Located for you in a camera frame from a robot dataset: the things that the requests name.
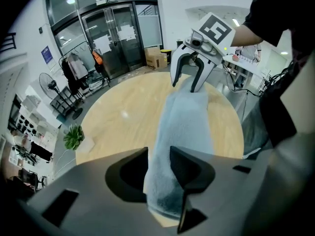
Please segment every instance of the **black pants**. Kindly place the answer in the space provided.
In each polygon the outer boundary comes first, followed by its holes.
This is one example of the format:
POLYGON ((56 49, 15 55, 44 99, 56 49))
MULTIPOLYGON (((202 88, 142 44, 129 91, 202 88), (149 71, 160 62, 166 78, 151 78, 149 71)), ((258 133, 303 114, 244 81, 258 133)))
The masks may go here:
POLYGON ((43 158, 46 161, 50 161, 50 158, 52 157, 52 153, 45 150, 43 147, 37 145, 36 143, 31 143, 31 154, 38 155, 40 158, 43 158))

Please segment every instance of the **blue towel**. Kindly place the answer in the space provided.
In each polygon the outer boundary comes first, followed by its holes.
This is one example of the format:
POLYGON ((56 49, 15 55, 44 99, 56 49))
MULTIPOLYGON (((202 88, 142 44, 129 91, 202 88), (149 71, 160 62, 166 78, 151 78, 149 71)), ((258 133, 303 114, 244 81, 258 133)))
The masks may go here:
POLYGON ((184 191, 171 170, 170 147, 213 154, 207 111, 209 96, 204 85, 199 92, 191 93, 193 80, 194 77, 188 77, 166 99, 146 175, 149 209, 172 219, 180 218, 184 191))

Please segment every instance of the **exit sign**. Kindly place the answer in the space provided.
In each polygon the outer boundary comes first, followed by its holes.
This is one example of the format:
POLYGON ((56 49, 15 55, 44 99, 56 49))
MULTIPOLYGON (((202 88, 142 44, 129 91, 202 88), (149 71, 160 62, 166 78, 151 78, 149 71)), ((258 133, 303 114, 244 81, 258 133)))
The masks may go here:
POLYGON ((106 0, 107 3, 110 3, 110 2, 117 2, 118 0, 106 0))

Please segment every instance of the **electric fan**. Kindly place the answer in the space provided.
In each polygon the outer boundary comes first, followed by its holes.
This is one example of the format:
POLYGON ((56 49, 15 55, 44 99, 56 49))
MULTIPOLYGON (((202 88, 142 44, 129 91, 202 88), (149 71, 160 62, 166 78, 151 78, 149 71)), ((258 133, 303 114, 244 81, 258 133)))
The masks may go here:
POLYGON ((39 75, 39 84, 43 92, 52 100, 54 100, 57 96, 65 102, 70 108, 74 109, 74 113, 72 118, 75 120, 82 113, 82 108, 71 107, 69 103, 62 97, 59 88, 57 86, 57 82, 47 73, 41 73, 39 75))

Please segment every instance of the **green succulent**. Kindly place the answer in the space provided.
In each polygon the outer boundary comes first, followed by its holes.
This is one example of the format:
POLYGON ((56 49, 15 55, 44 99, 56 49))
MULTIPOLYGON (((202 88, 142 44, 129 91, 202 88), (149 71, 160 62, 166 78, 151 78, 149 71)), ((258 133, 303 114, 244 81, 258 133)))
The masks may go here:
POLYGON ((79 125, 71 126, 70 131, 63 138, 66 149, 76 150, 84 140, 82 127, 79 125))

